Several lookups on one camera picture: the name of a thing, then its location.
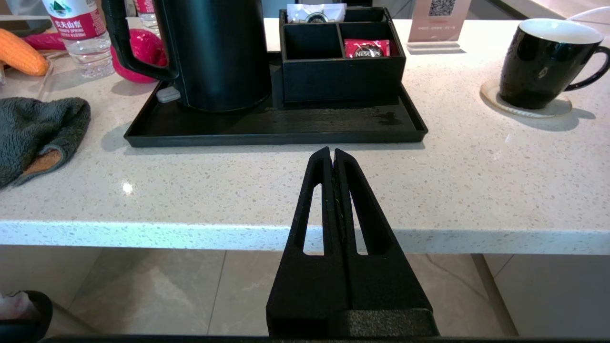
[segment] water bottle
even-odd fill
[[[85,78],[114,73],[110,38],[95,0],[43,0],[74,64]]]
[[[159,37],[159,26],[157,25],[157,16],[154,13],[153,0],[135,0],[135,8],[138,10],[142,26],[153,31]]]

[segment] coaster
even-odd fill
[[[528,118],[552,118],[557,115],[568,114],[572,111],[572,102],[563,94],[551,101],[545,108],[539,110],[522,109],[515,107],[500,98],[500,80],[493,79],[481,86],[481,94],[493,106],[510,114],[516,114]]]

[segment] red toy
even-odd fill
[[[155,64],[161,67],[167,65],[167,57],[163,50],[163,42],[157,35],[142,29],[131,29],[129,30],[129,33],[131,35],[129,42],[131,43],[131,49],[134,52],[135,58],[142,62]],[[138,74],[123,67],[118,61],[117,52],[115,51],[114,46],[110,48],[110,52],[112,53],[112,66],[120,76],[141,84],[157,81],[157,79],[149,78],[148,76]]]
[[[29,35],[23,40],[36,50],[66,50],[62,36],[58,33]]]

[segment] countertop edge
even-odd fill
[[[288,226],[272,225],[4,220],[0,245],[282,251],[289,231]],[[394,229],[394,233],[405,253],[610,253],[610,232],[595,229]],[[361,233],[356,234],[361,241]],[[321,243],[321,227],[310,226],[306,250],[322,251]]]

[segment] black electric kettle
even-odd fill
[[[172,82],[182,105],[208,112],[246,109],[271,92],[260,0],[153,0],[169,64],[134,57],[124,0],[103,0],[122,66]]]

